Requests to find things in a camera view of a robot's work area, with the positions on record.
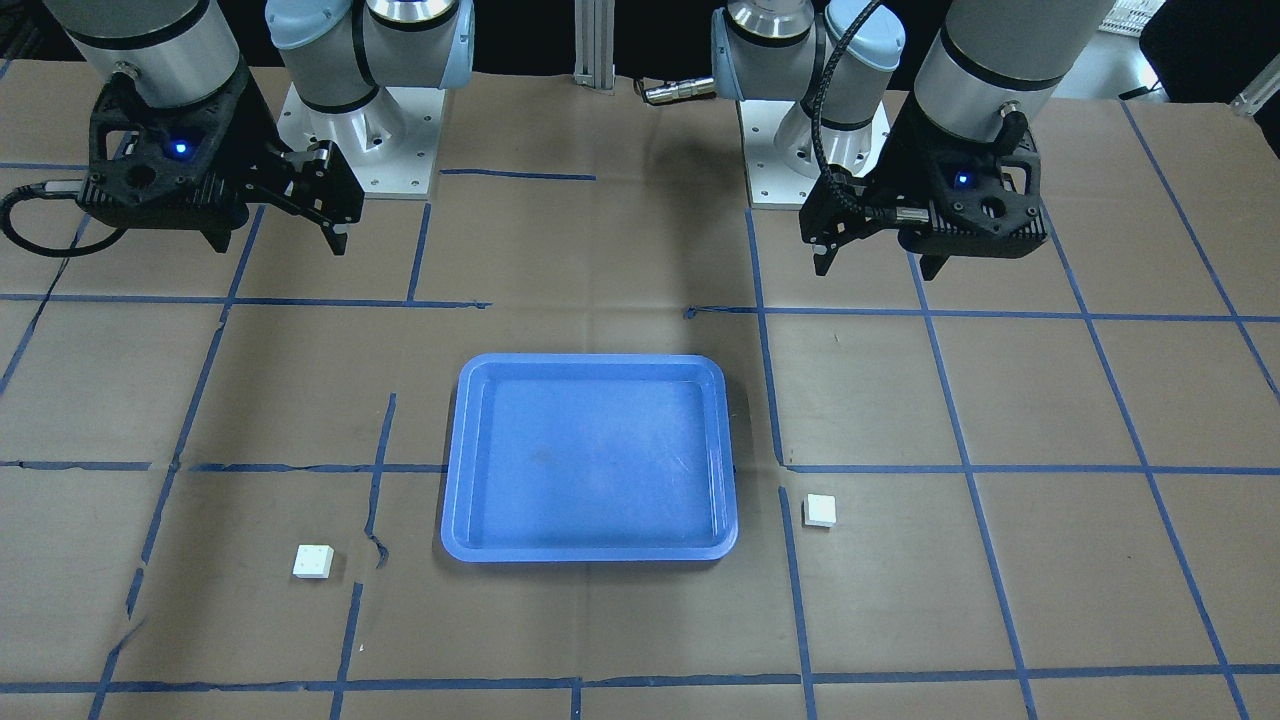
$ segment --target plastic tray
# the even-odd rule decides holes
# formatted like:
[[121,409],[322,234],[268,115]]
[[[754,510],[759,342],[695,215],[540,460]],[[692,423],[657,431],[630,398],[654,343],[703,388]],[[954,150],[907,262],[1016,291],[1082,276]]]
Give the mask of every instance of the plastic tray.
[[466,562],[723,557],[737,541],[724,375],[698,356],[472,359],[440,539]]

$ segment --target metal post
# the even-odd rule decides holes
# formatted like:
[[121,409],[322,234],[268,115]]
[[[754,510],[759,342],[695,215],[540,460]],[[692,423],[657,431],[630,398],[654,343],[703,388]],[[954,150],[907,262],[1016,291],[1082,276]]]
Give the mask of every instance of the metal post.
[[613,4],[614,0],[575,0],[577,64],[573,81],[581,86],[613,92]]
[[1276,55],[1258,77],[1248,87],[1240,91],[1231,101],[1231,109],[1236,115],[1252,117],[1271,100],[1271,96],[1280,91],[1280,55]]

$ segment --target round hole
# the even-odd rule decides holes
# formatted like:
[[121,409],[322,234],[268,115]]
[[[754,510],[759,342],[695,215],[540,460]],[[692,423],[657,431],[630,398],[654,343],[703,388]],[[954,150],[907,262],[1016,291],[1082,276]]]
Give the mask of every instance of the round hole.
[[1009,209],[998,197],[987,197],[982,201],[982,211],[988,218],[1004,218]]
[[156,172],[147,165],[134,165],[129,168],[129,174],[124,176],[124,182],[129,187],[142,190],[156,181]]

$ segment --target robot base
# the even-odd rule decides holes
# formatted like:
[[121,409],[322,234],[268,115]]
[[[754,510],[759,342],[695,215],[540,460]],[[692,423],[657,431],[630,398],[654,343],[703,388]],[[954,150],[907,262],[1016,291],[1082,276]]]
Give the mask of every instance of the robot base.
[[[737,106],[751,208],[799,210],[809,192],[813,191],[813,184],[818,181],[818,167],[810,161],[806,164],[812,165],[813,176],[797,173],[792,169],[796,159],[780,150],[774,141],[783,124],[783,118],[787,117],[795,102],[788,100],[746,100],[739,102]],[[855,177],[863,177],[876,168],[881,150],[884,147],[884,140],[888,137],[888,114],[882,104],[872,120],[870,150],[865,152],[860,165],[847,168]],[[833,135],[823,133],[826,146],[833,146],[832,140]]]
[[[360,178],[365,197],[378,200],[428,200],[435,184],[435,160],[440,147],[440,128],[444,124],[445,91],[422,87],[387,88],[399,105],[399,120],[407,132],[388,147],[380,147],[367,156],[348,155],[352,170]],[[302,104],[291,85],[278,123],[280,138],[291,147],[307,147],[316,135],[311,110]]]

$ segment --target small white block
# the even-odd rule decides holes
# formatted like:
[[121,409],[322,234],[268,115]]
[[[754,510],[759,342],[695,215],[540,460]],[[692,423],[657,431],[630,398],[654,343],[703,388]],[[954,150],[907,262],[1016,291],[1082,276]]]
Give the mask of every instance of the small white block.
[[804,524],[813,528],[831,528],[836,524],[836,498],[829,495],[806,495],[804,498]]
[[323,580],[333,568],[333,548],[328,544],[300,544],[298,556],[293,560],[293,577],[307,580]]

